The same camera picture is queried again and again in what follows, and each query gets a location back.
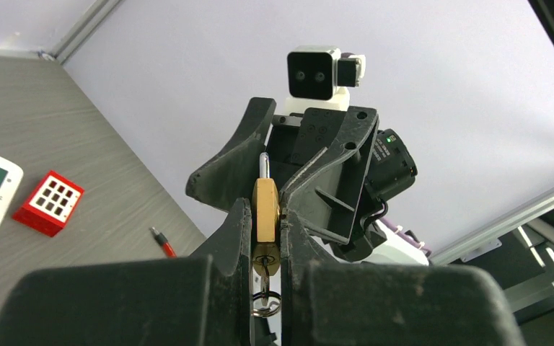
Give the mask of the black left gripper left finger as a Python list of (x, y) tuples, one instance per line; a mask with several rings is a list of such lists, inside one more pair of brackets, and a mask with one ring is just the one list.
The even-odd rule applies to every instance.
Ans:
[(187, 257), (37, 270), (0, 312), (0, 345), (251, 345), (250, 202)]

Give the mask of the key with ring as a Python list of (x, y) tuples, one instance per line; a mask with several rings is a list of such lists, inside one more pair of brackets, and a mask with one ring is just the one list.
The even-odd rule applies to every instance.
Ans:
[(252, 315), (258, 318), (275, 316), (281, 311), (281, 294), (271, 290), (268, 265), (274, 261), (272, 256), (263, 255), (259, 257), (260, 269), (257, 273), (260, 276), (260, 291), (254, 293), (252, 302), (260, 301), (260, 307), (253, 307)]

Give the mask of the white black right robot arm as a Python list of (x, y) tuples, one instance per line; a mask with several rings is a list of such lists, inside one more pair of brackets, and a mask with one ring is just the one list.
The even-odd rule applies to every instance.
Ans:
[(223, 149), (190, 175), (186, 194), (229, 210), (252, 195), (267, 153), (281, 212), (296, 215), (302, 234), (321, 238), (348, 262), (375, 260), (384, 247), (391, 262), (419, 263), (421, 251), (396, 249), (377, 227), (389, 199), (418, 173), (399, 135), (379, 128), (377, 111), (305, 106), (278, 115), (275, 108), (273, 99), (252, 98)]

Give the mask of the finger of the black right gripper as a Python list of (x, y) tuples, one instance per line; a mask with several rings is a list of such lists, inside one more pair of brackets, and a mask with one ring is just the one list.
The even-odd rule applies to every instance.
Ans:
[(359, 223), (359, 201), (369, 170), (379, 116), (373, 108), (353, 109), (353, 154), (340, 156), (326, 149), (281, 188), (282, 206), (298, 215), (313, 235), (348, 244)]
[(200, 203), (229, 211), (238, 198), (251, 198), (259, 177), (259, 155), (276, 110), (271, 98), (250, 99), (224, 147), (188, 178), (185, 194)]

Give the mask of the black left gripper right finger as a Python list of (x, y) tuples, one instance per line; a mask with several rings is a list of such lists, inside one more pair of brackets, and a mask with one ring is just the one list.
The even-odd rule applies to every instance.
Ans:
[(336, 261), (297, 214), (281, 218), (284, 345), (523, 345), (502, 290), (462, 265)]

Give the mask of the brass padlock with long shackle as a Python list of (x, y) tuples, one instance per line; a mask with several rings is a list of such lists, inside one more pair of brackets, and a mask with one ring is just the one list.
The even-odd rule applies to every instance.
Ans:
[(259, 275), (273, 276), (280, 265), (278, 249), (279, 194), (271, 178), (270, 162), (266, 152), (260, 154), (259, 177), (252, 192), (255, 244), (252, 251), (253, 268)]

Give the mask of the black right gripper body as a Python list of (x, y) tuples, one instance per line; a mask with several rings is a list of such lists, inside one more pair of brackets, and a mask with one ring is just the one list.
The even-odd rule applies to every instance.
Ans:
[(306, 164), (333, 148), (340, 156), (353, 154), (353, 109), (346, 111), (309, 108), (304, 113), (274, 115), (267, 149), (263, 154), (263, 177), (291, 179)]

